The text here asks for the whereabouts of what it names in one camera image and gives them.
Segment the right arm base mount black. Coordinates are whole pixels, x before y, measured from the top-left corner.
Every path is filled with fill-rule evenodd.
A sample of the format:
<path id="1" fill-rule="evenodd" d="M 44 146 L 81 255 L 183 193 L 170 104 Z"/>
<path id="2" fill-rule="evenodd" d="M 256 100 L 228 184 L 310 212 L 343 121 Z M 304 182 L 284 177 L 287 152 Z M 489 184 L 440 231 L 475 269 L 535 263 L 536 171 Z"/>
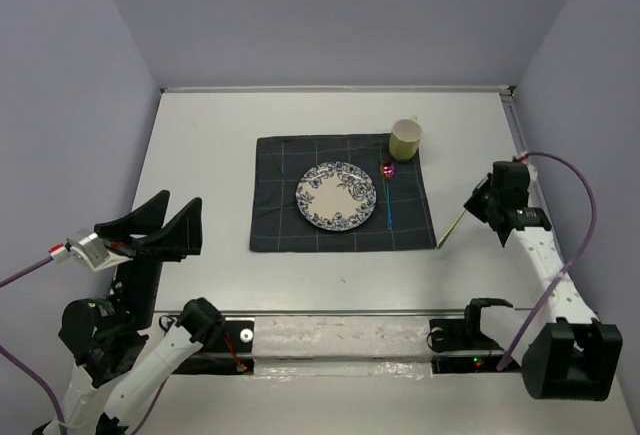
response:
<path id="1" fill-rule="evenodd" d="M 503 347 L 480 329 L 482 312 L 504 308 L 523 317 L 525 312 L 500 298 L 472 298 L 463 312 L 429 320 L 426 345 L 433 353 L 434 374 L 497 373 Z"/>

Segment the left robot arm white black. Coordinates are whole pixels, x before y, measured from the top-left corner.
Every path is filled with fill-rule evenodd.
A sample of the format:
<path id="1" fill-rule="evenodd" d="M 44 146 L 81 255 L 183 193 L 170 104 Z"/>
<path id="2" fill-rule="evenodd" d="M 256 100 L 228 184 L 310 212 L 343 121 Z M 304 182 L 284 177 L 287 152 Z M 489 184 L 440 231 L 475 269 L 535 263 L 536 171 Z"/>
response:
<path id="1" fill-rule="evenodd" d="M 94 272 L 113 267 L 108 295 L 70 302 L 60 340 L 74 358 L 69 387 L 54 418 L 38 434 L 123 434 L 135 411 L 190 356 L 215 347 L 224 317 L 208 300 L 186 303 L 164 338 L 140 354 L 151 326 L 162 267 L 200 254 L 201 198 L 173 218 L 170 193 L 158 192 L 131 213 L 70 236 L 52 252 L 69 254 Z"/>

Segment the blue floral ceramic plate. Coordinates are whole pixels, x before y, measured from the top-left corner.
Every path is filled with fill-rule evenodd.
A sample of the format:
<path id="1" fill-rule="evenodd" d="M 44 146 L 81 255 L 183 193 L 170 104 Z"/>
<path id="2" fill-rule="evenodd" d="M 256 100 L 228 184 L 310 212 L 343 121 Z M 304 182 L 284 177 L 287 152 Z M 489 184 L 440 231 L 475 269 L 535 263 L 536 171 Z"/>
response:
<path id="1" fill-rule="evenodd" d="M 364 224 L 377 205 L 371 177 L 347 162 L 320 163 L 309 169 L 295 190 L 302 216 L 316 228 L 345 232 Z"/>

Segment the iridescent spoon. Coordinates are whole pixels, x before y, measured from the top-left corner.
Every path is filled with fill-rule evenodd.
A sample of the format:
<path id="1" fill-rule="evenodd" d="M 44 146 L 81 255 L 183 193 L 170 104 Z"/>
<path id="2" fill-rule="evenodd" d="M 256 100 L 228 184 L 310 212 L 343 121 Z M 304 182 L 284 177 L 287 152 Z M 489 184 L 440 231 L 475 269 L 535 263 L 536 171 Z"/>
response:
<path id="1" fill-rule="evenodd" d="M 392 199 L 391 199 L 391 179 L 395 174 L 395 164 L 390 159 L 381 161 L 380 172 L 384 181 L 386 205 L 387 205 L 387 228 L 393 229 Z"/>

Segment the iridescent fork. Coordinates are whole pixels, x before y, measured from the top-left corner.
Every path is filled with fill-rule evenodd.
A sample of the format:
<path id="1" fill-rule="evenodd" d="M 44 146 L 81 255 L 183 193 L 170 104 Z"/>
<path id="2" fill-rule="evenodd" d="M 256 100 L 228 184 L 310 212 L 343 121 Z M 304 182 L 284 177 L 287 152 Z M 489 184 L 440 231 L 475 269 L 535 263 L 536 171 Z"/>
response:
<path id="1" fill-rule="evenodd" d="M 459 223 L 461 222 L 461 220 L 463 219 L 464 215 L 467 213 L 466 209 L 463 209 L 461 211 L 461 213 L 457 216 L 457 218 L 455 219 L 455 221 L 451 224 L 451 226 L 445 231 L 445 233 L 442 235 L 442 237 L 440 238 L 440 240 L 437 243 L 436 248 L 437 249 L 441 249 L 445 243 L 448 241 L 448 239 L 450 238 L 450 236 L 452 235 L 452 233 L 454 232 L 454 230 L 457 228 L 457 226 L 459 225 Z"/>

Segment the pale yellow mug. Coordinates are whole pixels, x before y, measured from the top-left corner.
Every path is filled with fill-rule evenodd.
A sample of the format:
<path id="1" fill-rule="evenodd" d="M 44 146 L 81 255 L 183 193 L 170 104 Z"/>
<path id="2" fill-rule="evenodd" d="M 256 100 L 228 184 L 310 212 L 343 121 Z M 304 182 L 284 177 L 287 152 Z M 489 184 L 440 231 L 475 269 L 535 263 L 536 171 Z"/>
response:
<path id="1" fill-rule="evenodd" d="M 389 138 L 389 154 L 398 162 L 411 160 L 419 149 L 423 130 L 416 116 L 394 123 Z"/>

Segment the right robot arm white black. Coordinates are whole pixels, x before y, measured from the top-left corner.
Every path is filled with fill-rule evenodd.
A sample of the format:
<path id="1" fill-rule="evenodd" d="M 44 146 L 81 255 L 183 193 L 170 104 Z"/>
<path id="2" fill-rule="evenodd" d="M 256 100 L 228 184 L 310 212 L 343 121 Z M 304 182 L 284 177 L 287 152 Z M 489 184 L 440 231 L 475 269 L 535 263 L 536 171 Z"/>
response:
<path id="1" fill-rule="evenodd" d="M 575 261 L 562 260 L 549 217 L 529 204 L 537 178 L 525 156 L 497 161 L 465 202 L 466 211 L 487 224 L 523 268 L 528 312 L 496 298 L 475 298 L 460 323 L 462 339 L 503 349 L 496 368 L 517 363 L 534 399 L 601 402 L 608 398 L 623 338 L 599 320 L 569 276 Z"/>

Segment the dark grey checked cloth placemat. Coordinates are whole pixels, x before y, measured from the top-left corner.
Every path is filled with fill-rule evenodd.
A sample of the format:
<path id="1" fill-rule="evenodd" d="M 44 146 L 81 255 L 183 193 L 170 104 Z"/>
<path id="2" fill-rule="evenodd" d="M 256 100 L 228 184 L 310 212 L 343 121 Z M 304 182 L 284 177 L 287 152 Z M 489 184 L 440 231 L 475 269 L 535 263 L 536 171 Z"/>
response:
<path id="1" fill-rule="evenodd" d="M 249 248 L 253 252 L 386 252 L 436 247 L 420 157 L 396 162 L 391 179 L 393 229 L 387 228 L 382 160 L 390 159 L 388 133 L 299 135 L 260 138 Z M 312 167 L 332 161 L 351 163 L 372 179 L 377 205 L 361 226 L 345 232 L 313 226 L 299 211 L 295 190 Z"/>

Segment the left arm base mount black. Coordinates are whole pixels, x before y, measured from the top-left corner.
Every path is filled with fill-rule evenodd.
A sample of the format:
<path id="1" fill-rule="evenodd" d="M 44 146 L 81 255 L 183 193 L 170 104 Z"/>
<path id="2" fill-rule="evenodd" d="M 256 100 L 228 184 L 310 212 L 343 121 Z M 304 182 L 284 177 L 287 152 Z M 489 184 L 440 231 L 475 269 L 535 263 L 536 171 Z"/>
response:
<path id="1" fill-rule="evenodd" d="M 252 375 L 255 320 L 232 317 L 225 322 L 224 333 L 208 341 L 202 349 L 182 362 L 174 375 L 240 376 Z"/>

